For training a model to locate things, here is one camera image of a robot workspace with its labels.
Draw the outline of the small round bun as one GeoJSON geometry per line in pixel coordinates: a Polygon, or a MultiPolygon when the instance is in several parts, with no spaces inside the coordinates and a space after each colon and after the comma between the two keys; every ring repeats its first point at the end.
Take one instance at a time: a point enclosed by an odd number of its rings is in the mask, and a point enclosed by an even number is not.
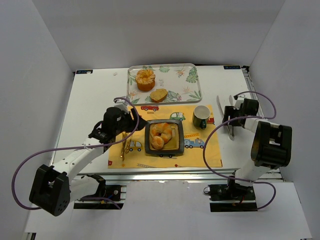
{"type": "Polygon", "coordinates": [[[164,147],[165,143],[160,136],[155,135],[152,137],[151,145],[154,149],[161,150],[164,147]]]}

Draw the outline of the twisted ring bread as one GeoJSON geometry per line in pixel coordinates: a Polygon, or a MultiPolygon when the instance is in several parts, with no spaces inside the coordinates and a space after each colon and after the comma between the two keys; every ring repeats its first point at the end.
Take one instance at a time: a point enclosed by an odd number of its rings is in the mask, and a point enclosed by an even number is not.
{"type": "Polygon", "coordinates": [[[152,137],[160,137],[163,139],[164,143],[168,143],[172,138],[172,128],[169,123],[157,123],[150,131],[152,137]]]}

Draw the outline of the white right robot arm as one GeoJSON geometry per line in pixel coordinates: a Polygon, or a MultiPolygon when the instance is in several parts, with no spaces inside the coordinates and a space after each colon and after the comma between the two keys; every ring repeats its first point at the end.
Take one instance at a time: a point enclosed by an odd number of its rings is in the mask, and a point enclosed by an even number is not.
{"type": "Polygon", "coordinates": [[[246,191],[253,182],[270,170],[286,167],[291,160],[292,128],[257,118],[259,102],[238,97],[234,105],[220,109],[230,140],[235,138],[235,128],[241,127],[254,133],[250,160],[236,170],[228,181],[231,191],[246,191]]]}

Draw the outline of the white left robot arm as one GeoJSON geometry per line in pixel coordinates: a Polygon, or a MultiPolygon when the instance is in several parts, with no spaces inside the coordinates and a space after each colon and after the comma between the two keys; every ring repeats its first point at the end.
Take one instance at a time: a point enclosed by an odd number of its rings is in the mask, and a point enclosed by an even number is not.
{"type": "Polygon", "coordinates": [[[93,128],[83,145],[59,162],[41,165],[31,187],[29,201],[57,217],[70,202],[105,201],[106,181],[100,175],[88,174],[76,178],[94,159],[103,155],[121,133],[140,131],[146,126],[135,109],[130,111],[109,107],[93,128]]]}

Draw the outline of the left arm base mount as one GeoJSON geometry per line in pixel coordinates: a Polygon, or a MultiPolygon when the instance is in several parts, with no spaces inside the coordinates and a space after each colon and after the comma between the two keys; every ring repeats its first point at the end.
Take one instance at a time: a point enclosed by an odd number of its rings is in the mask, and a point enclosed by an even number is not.
{"type": "Polygon", "coordinates": [[[119,184],[106,184],[106,180],[97,174],[81,176],[81,180],[94,180],[97,184],[93,193],[86,194],[74,202],[77,210],[121,210],[126,199],[127,187],[119,184]]]}

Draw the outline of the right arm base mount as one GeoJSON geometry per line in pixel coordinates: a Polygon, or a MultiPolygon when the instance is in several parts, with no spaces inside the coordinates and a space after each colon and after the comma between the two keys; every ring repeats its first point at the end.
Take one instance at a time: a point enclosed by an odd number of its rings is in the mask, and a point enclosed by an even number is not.
{"type": "Polygon", "coordinates": [[[210,211],[213,213],[256,212],[256,195],[252,186],[242,186],[234,180],[227,184],[210,184],[203,189],[209,196],[210,211]]]}

